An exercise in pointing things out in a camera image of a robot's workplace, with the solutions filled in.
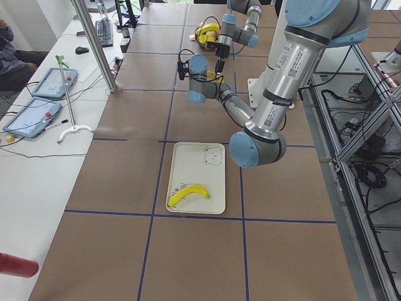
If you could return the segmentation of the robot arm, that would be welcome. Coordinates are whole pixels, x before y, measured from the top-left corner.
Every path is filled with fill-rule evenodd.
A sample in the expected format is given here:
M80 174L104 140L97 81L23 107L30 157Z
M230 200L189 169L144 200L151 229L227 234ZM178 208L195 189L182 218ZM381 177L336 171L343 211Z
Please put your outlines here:
M225 14L221 23L221 30L217 38L215 66L216 73L222 73L225 58L231 51L233 42L250 48L255 48L259 36L257 35L258 23L263 15L262 4L259 1L227 1L227 7L231 11L246 15L245 25L237 27L237 17L234 14Z
M275 67L263 84L258 107L252 109L220 80L207 78L207 58L189 59L189 100L216 99L239 123L241 131L229 141L233 161L252 168L279 161L286 141L279 126L300 86L307 81L324 51L364 41L370 29L369 1L287 1L282 4L277 34L285 38Z

